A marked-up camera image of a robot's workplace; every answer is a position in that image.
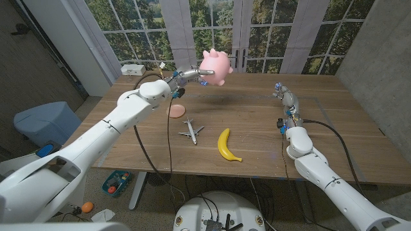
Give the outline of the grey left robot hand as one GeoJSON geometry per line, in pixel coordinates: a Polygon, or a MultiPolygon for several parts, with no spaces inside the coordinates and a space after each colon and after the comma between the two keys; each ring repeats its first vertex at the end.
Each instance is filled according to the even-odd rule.
{"type": "Polygon", "coordinates": [[[164,81],[169,85],[172,92],[184,88],[188,83],[206,84],[202,76],[213,75],[212,70],[190,69],[187,71],[174,72],[172,76],[166,78],[164,81]]]}

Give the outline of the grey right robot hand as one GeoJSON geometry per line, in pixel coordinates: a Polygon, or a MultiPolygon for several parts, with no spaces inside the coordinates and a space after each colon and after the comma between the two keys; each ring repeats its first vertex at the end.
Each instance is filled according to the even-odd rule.
{"type": "Polygon", "coordinates": [[[288,116],[299,115],[299,100],[297,96],[281,82],[276,83],[274,88],[275,92],[273,95],[281,100],[284,113],[288,116]]]}

